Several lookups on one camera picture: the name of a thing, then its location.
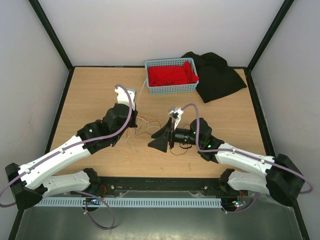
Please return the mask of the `white zip tie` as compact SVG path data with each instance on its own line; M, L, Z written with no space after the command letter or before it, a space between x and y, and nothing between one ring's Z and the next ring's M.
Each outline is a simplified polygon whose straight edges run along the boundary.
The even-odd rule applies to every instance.
M140 99L141 99L141 95L142 95L142 92L143 92L143 89L144 89L144 87L145 87L145 85L146 85L147 80L148 80L148 78L146 78L146 79L144 80L144 82L143 82L143 84L142 84L142 86L141 86L141 88L140 88L140 91L139 91L139 93L138 93L138 97L137 97L137 100L136 100L136 105L137 105L137 106L139 105L139 102L140 102Z

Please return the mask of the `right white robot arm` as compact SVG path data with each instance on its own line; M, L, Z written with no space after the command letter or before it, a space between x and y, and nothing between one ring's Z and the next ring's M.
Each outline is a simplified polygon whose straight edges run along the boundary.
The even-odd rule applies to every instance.
M204 160L230 165L218 183L225 195L233 191L252 191L292 207L305 183L302 173L288 156L263 156L236 148L214 137L212 128L203 118L193 120L188 129L176 128L170 118L151 138L148 147L161 152L167 152L175 144L198 146L197 152Z

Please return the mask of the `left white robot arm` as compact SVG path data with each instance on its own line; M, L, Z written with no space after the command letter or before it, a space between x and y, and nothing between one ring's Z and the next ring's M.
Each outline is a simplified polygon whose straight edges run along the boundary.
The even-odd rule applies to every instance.
M56 173L102 149L114 147L127 128L137 127L137 114L135 103L116 103L102 120L86 124L60 147L29 163L7 165L13 205L26 210L44 198L65 192L96 193L101 180L93 168L67 175Z

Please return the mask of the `red cloth in basket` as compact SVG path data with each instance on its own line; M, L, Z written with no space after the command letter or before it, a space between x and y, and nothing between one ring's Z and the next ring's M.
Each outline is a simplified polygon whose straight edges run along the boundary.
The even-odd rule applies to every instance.
M188 61L183 65L151 66L147 73L150 87L195 84L199 80Z

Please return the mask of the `light blue perforated basket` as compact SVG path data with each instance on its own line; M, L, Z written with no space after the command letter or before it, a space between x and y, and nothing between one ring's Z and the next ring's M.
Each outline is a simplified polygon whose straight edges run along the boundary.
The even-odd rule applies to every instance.
M199 84L191 57L147 60L144 66L151 95L193 92Z

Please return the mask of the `black folded cloth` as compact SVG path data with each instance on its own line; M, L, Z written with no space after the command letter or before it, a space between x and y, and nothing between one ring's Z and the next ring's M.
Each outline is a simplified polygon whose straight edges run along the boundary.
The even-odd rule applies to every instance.
M240 75L228 66L228 62L213 52L199 55L189 51L182 57L192 58L194 61L199 77L196 91L204 103L221 99L247 87Z

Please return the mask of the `black metal frame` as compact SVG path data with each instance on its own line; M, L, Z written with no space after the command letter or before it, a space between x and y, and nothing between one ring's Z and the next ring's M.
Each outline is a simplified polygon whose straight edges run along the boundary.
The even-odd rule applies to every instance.
M63 104L65 102L65 99L66 99L66 96L67 96L67 93L69 90L69 86L71 83L71 77L73 76L75 66L72 65L69 57L67 56L67 53L64 50L56 32L53 29L53 27L52 27L47 15L46 15L44 9L42 8L40 2L38 0L31 0L29 3L31 5L31 7L33 8L35 14L37 15L38 19L40 20L42 26L44 27L44 29L45 29L47 35L49 36L50 40L52 41L53 45L55 46L56 50L58 51L62 61L66 65L67 70L69 71L65 86L63 88L62 97L61 97L61 100L60 100L60 103L58 106L58 110L57 110L57 113L56 113L56 116L55 116L55 119L53 122L53 126L52 126L52 129L50 132L49 140L47 142L46 149L48 150L49 147L51 146L51 143L53 141L53 136L54 136L56 129L57 129L58 120L61 116ZM274 36L276 30L280 26L282 20L284 19L284 17L288 13L288 11L291 8L293 3L294 3L293 0L283 1L283 3L281 4L281 7L279 8L276 16L273 19L271 25L269 26L266 34L264 35L257 50L255 51L251 61L249 62L247 67L243 68L245 76L249 80L249 92L250 92L250 96L251 96L251 101L253 103L253 108L254 108L257 123L259 126L260 134L262 137L264 149L266 150L266 153L268 153L268 154L273 154L275 151L274 151L274 147L273 147L271 137L270 137L270 134L268 131L267 122L266 122L264 114L263 114L262 106L261 106L260 100L258 100L256 86L255 86L253 78L252 78L252 70L254 69L256 64L258 63L258 60L262 56L264 50L268 46L270 40Z

